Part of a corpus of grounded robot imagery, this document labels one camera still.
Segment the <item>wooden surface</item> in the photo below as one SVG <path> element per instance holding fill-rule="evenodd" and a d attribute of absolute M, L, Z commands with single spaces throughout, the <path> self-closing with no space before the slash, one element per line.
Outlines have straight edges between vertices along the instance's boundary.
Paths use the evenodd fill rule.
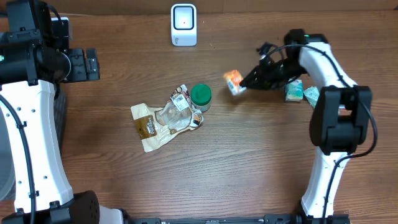
<path fill-rule="evenodd" d="M 7 1 L 0 0 L 0 11 Z M 58 12 L 84 15 L 170 14 L 175 3 L 192 3 L 198 13 L 393 10 L 396 0 L 46 0 Z"/>
<path fill-rule="evenodd" d="M 101 80 L 63 85 L 68 114 L 63 166 L 74 192 L 133 217 L 200 218 L 289 213 L 304 194 L 315 155 L 310 105 L 280 91 L 234 99 L 222 74 L 246 74 L 255 48 L 293 28 L 324 33 L 341 66 L 369 85 L 379 144 L 349 162 L 335 200 L 353 223 L 398 222 L 398 13 L 292 12 L 198 16 L 198 45 L 173 47 L 169 16 L 73 17 L 72 47 L 95 47 Z M 6 20 L 0 20 L 2 30 Z M 306 87 L 312 85 L 302 76 Z M 213 102 L 199 129 L 144 153 L 130 107 L 164 106 L 180 84 L 206 83 Z M 368 140 L 359 147 L 364 151 Z M 0 203 L 0 217 L 13 211 Z"/>

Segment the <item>wire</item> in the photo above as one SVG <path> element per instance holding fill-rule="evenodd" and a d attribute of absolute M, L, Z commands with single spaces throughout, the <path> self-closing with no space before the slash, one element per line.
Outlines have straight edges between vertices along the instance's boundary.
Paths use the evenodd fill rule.
<path fill-rule="evenodd" d="M 36 191 L 35 184 L 33 179 L 33 170 L 32 170 L 32 161 L 30 160 L 30 152 L 29 146 L 27 144 L 27 138 L 24 131 L 24 125 L 18 117 L 18 114 L 14 110 L 14 108 L 10 105 L 10 103 L 0 95 L 0 101 L 6 106 L 6 108 L 10 111 L 12 117 L 17 123 L 17 128 L 19 129 L 19 134 L 21 135 L 22 145 L 24 146 L 25 151 L 25 159 L 26 159 L 26 167 L 27 167 L 27 176 L 29 180 L 29 190 L 30 190 L 30 202 L 31 202 L 31 210 L 30 210 L 30 224 L 35 223 L 35 215 L 36 215 Z"/>
<path fill-rule="evenodd" d="M 344 81 L 343 76 L 342 76 L 342 75 L 340 74 L 340 72 L 338 71 L 336 64 L 335 64 L 334 61 L 329 57 L 329 55 L 326 54 L 326 52 L 324 52 L 324 51 L 322 51 L 322 50 L 320 50 L 320 49 L 318 49 L 318 48 L 316 48 L 316 47 L 312 47 L 312 46 L 308 46 L 308 45 L 304 45 L 304 44 L 287 44 L 287 45 L 284 45 L 284 46 L 281 46 L 281 47 L 279 47 L 279 48 L 277 48 L 277 49 L 272 50 L 271 52 L 269 52 L 269 53 L 266 55 L 266 57 L 268 57 L 268 56 L 272 55 L 273 53 L 275 53 L 276 51 L 282 50 L 282 49 L 284 49 L 284 48 L 286 48 L 286 47 L 306 47 L 306 48 L 309 48 L 309 49 L 311 49 L 311 50 L 314 50 L 314 51 L 316 51 L 316 52 L 322 54 L 323 56 L 325 56 L 325 57 L 329 60 L 329 62 L 331 63 L 331 66 L 333 67 L 333 69 L 335 70 L 336 75 L 337 75 L 337 77 L 339 78 L 339 81 L 341 81 L 342 84 L 343 84 L 345 87 L 350 88 L 350 89 L 353 91 L 355 97 L 358 99 L 359 104 L 363 107 L 363 109 L 365 110 L 365 112 L 368 114 L 369 119 L 370 119 L 371 124 L 372 124 L 372 129 L 373 129 L 373 142 L 372 142 L 371 147 L 370 147 L 366 152 L 363 152 L 363 153 L 360 153 L 360 154 L 355 154 L 355 155 L 345 156 L 345 157 L 339 159 L 339 160 L 336 162 L 336 164 L 335 164 L 335 166 L 334 166 L 334 168 L 333 168 L 333 171 L 332 171 L 331 176 L 330 176 L 328 188 L 327 188 L 327 190 L 326 190 L 325 203 L 324 203 L 323 212 L 322 212 L 322 223 L 325 224 L 325 223 L 326 223 L 326 206 L 328 205 L 328 198 L 329 198 L 329 195 L 330 195 L 331 185 L 332 185 L 332 183 L 333 183 L 333 179 L 335 178 L 335 174 L 336 174 L 337 168 L 340 166 L 340 164 L 341 164 L 343 161 L 345 161 L 345 160 L 347 160 L 347 159 L 353 159 L 353 158 L 359 158 L 359 157 L 367 156 L 369 153 L 371 153 L 371 152 L 373 151 L 373 149 L 376 147 L 376 144 L 377 144 L 377 137 L 378 137 L 377 125 L 376 125 L 376 122 L 375 122 L 375 120 L 374 120 L 374 117 L 373 117 L 373 115 L 372 115 L 370 109 L 359 99 L 358 94 L 353 90 L 353 88 L 352 88 L 349 84 L 347 84 L 347 83 Z"/>

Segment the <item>brown tabletop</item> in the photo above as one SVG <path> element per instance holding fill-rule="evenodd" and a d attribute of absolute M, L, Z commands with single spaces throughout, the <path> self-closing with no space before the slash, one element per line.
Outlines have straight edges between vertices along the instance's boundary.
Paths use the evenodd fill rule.
<path fill-rule="evenodd" d="M 132 217 L 290 213 L 315 157 L 312 108 L 306 101 L 284 103 L 281 91 L 247 91 L 234 99 L 222 75 L 247 74 L 258 64 L 256 47 L 282 44 L 289 29 L 304 28 L 324 33 L 347 74 L 374 94 L 379 144 L 349 162 L 335 213 L 349 213 L 353 223 L 398 222 L 396 11 L 200 14 L 196 47 L 172 46 L 168 15 L 71 21 L 72 47 L 96 48 L 101 65 L 100 81 L 62 85 L 68 98 L 62 160 L 74 192 L 94 190 L 100 204 L 125 208 Z M 7 20 L 0 19 L 0 28 L 7 29 Z M 301 79 L 313 85 L 307 75 Z M 203 126 L 145 153 L 130 107 L 162 107 L 183 83 L 211 87 Z M 371 138 L 369 129 L 357 151 Z M 0 217 L 12 212 L 12 202 L 0 203 Z"/>

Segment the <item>jar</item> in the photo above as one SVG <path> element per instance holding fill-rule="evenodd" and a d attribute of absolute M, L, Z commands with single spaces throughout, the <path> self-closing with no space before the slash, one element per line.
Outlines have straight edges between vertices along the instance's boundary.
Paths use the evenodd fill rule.
<path fill-rule="evenodd" d="M 208 85 L 197 84 L 191 91 L 192 104 L 200 111 L 205 112 L 211 106 L 211 90 Z"/>

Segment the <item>crumpled plastic bag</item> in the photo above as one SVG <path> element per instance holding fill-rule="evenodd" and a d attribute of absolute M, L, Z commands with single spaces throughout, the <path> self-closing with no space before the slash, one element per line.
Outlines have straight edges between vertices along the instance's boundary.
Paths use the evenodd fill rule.
<path fill-rule="evenodd" d="M 164 108 L 141 103 L 132 106 L 131 113 L 145 152 L 160 148 L 184 131 L 195 130 L 204 120 L 185 85 L 174 90 Z"/>

